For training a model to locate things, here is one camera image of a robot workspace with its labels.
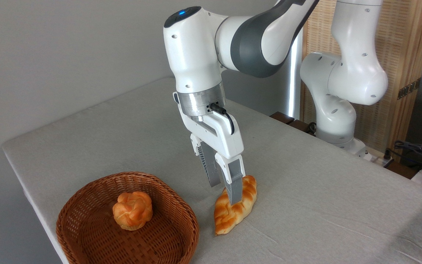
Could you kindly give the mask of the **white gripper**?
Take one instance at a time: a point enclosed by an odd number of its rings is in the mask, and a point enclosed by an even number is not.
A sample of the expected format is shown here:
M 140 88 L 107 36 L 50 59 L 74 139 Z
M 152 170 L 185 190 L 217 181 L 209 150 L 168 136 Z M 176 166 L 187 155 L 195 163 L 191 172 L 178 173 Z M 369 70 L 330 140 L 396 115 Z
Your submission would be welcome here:
M 231 125 L 226 115 L 211 112 L 203 117 L 202 122 L 195 122 L 183 113 L 180 105 L 178 109 L 185 127 L 191 132 L 190 139 L 195 155 L 201 160 L 210 186 L 221 183 L 219 165 L 230 204 L 240 202 L 243 192 L 242 178 L 245 176 L 240 154 L 244 145 L 236 119 L 230 115 L 234 125 L 234 133 L 231 134 Z

